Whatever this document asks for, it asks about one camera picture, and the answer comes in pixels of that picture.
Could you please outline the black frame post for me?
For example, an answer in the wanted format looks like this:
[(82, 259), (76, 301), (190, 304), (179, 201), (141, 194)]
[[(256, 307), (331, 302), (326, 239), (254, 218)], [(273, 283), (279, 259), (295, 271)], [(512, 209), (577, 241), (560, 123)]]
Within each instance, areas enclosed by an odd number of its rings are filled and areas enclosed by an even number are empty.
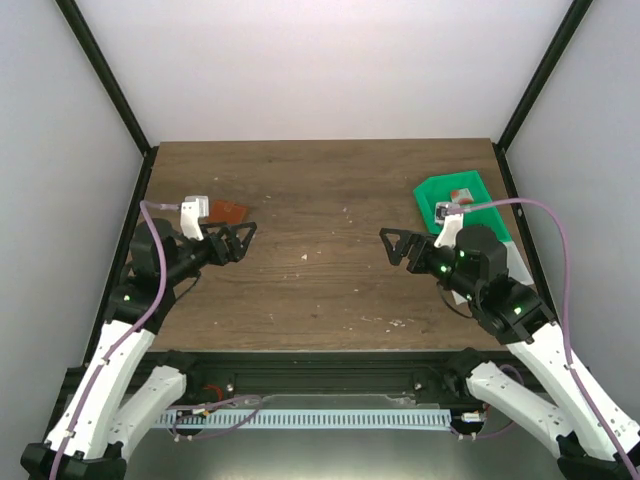
[(148, 156), (152, 151), (152, 146), (144, 134), (79, 5), (74, 0), (55, 0), (55, 3), (137, 149), (143, 156)]
[(570, 2), (499, 140), (493, 144), (496, 153), (506, 153), (512, 145), (592, 4), (593, 0)]

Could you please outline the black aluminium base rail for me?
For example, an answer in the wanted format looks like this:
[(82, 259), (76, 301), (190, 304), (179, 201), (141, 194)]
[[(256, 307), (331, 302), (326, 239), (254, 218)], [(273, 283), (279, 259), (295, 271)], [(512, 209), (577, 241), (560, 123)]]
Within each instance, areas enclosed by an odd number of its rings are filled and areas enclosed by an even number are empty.
[(460, 400), (443, 375), (459, 353), (434, 351), (214, 352), (195, 351), (183, 403), (238, 395), (413, 395), (432, 403)]

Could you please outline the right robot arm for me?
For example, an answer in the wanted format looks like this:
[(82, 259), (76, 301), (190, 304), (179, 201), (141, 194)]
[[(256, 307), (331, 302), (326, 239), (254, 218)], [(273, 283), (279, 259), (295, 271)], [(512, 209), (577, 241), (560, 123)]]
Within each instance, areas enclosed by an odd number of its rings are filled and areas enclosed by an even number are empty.
[(408, 262), (439, 287), (463, 296), (479, 326), (520, 360), (549, 395), (544, 400), (471, 348), (450, 366), (457, 393), (485, 402), (531, 434), (567, 479), (636, 479), (639, 425), (570, 350), (541, 297), (509, 274), (507, 249), (494, 232), (462, 228), (450, 246), (428, 233), (383, 228), (389, 262)]

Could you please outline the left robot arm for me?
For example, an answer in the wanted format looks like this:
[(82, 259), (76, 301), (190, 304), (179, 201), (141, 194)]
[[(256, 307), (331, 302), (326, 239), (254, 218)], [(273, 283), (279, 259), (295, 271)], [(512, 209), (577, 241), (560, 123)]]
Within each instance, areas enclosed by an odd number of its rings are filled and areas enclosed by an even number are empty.
[(257, 226), (202, 224), (190, 239), (154, 218), (136, 226), (130, 258), (112, 290), (99, 342), (57, 424), (20, 463), (32, 479), (122, 479), (129, 459), (160, 415), (197, 383), (189, 354), (162, 355), (143, 385), (133, 375), (177, 298), (175, 288), (207, 265), (241, 261)]

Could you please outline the left black frame post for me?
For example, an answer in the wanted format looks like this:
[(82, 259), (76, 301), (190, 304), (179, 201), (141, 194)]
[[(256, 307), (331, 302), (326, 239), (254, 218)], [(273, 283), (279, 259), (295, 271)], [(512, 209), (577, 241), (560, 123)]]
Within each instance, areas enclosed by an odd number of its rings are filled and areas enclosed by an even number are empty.
[(152, 146), (144, 134), (79, 5), (74, 0), (55, 0), (55, 3), (137, 149), (143, 156), (148, 156), (152, 151)]

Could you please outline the right black frame post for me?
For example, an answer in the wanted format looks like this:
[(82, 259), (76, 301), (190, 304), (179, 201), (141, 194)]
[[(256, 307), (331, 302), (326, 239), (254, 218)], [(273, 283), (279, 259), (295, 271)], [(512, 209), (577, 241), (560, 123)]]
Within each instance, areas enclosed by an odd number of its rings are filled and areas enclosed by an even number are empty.
[(570, 2), (499, 140), (493, 144), (496, 153), (506, 153), (512, 145), (592, 4), (593, 0)]

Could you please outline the green bin middle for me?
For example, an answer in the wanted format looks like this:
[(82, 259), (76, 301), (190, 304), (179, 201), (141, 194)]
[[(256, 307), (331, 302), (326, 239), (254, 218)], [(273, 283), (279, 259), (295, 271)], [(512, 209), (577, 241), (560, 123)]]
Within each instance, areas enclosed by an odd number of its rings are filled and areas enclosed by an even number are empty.
[[(436, 221), (436, 209), (439, 206), (440, 202), (436, 202), (435, 204), (430, 204), (428, 202), (418, 203), (427, 231), (435, 235), (439, 235), (444, 226), (444, 224), (440, 224)], [(496, 237), (501, 242), (509, 242), (512, 240), (501, 215), (495, 207), (465, 214), (463, 225), (465, 227), (472, 225), (486, 226), (496, 234)]]

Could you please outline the green bin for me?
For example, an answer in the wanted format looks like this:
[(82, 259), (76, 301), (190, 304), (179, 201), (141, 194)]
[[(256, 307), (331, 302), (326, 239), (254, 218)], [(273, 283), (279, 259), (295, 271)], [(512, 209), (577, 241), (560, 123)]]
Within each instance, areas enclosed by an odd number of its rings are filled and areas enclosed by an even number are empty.
[[(444, 224), (440, 224), (436, 221), (436, 209), (439, 206), (440, 202), (436, 202), (435, 204), (430, 204), (428, 202), (418, 203), (427, 231), (435, 235), (439, 235), (444, 226)], [(496, 234), (496, 237), (501, 242), (509, 242), (512, 240), (501, 215), (495, 207), (465, 214), (463, 225), (465, 227), (472, 225), (486, 226)]]
[(413, 194), (420, 212), (433, 219), (438, 202), (450, 201), (454, 190), (468, 189), (475, 203), (487, 203), (491, 196), (476, 170), (431, 176), (419, 184)]

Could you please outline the white bin near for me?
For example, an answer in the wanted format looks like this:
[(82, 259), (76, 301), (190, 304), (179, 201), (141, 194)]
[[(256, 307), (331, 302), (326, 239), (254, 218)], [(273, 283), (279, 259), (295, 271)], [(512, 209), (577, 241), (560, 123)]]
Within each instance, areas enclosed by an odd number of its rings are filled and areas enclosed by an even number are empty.
[[(520, 250), (518, 249), (515, 242), (511, 240), (508, 242), (501, 242), (501, 243), (505, 246), (505, 249), (507, 252), (507, 267), (509, 269), (509, 276), (524, 285), (533, 286), (534, 280), (529, 270), (528, 264), (525, 262), (525, 260), (521, 256)], [(456, 263), (460, 264), (459, 266), (456, 267), (456, 271), (458, 273), (464, 274), (465, 273), (464, 267), (461, 266), (461, 260), (463, 259), (462, 250), (457, 251), (456, 253), (458, 253), (458, 256), (457, 256), (458, 260), (456, 260)], [(465, 296), (461, 295), (459, 290), (453, 289), (452, 292), (454, 292), (452, 293), (453, 295), (452, 298), (454, 299), (456, 306), (464, 303)]]

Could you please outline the red white card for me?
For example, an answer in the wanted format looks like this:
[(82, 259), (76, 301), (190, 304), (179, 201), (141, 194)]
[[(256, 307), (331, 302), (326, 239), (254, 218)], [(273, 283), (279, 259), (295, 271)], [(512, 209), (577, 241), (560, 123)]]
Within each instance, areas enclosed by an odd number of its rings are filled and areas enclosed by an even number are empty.
[(450, 192), (451, 202), (456, 205), (469, 205), (474, 203), (474, 197), (468, 188), (455, 189)]

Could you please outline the green bin far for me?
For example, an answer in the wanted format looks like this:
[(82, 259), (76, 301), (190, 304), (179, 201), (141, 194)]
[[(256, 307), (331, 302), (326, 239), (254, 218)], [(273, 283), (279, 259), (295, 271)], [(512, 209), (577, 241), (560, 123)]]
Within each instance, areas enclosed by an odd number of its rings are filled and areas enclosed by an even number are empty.
[(476, 170), (431, 176), (419, 184), (413, 194), (420, 212), (433, 219), (438, 202), (450, 201), (454, 190), (468, 189), (475, 203), (487, 203), (491, 196)]

